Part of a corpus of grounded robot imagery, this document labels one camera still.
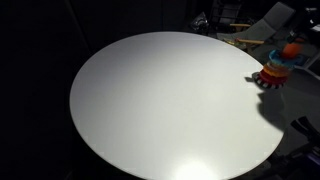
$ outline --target dark background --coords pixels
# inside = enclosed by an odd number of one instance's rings
[[[264,15],[276,1],[251,1]],[[97,157],[69,114],[77,71],[95,52],[146,32],[181,31],[210,0],[1,0],[0,179],[133,178]]]

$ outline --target table top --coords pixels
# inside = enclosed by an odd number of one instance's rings
[[[93,151],[132,175],[229,179],[262,163],[283,136],[268,119],[278,117],[263,104],[263,91],[246,81],[261,69],[245,52],[209,37],[137,35],[84,64],[70,111]]]

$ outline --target colorful toy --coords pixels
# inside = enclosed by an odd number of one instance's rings
[[[278,89],[284,86],[293,70],[294,65],[303,60],[298,55],[301,45],[297,43],[287,44],[282,52],[273,50],[269,54],[270,61],[254,77],[255,82],[266,89]]]

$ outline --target white round table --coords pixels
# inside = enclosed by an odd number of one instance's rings
[[[261,68],[209,37],[137,35],[85,63],[70,111],[93,151],[134,176],[229,179],[262,163],[283,136],[258,111],[262,90],[245,80]]]

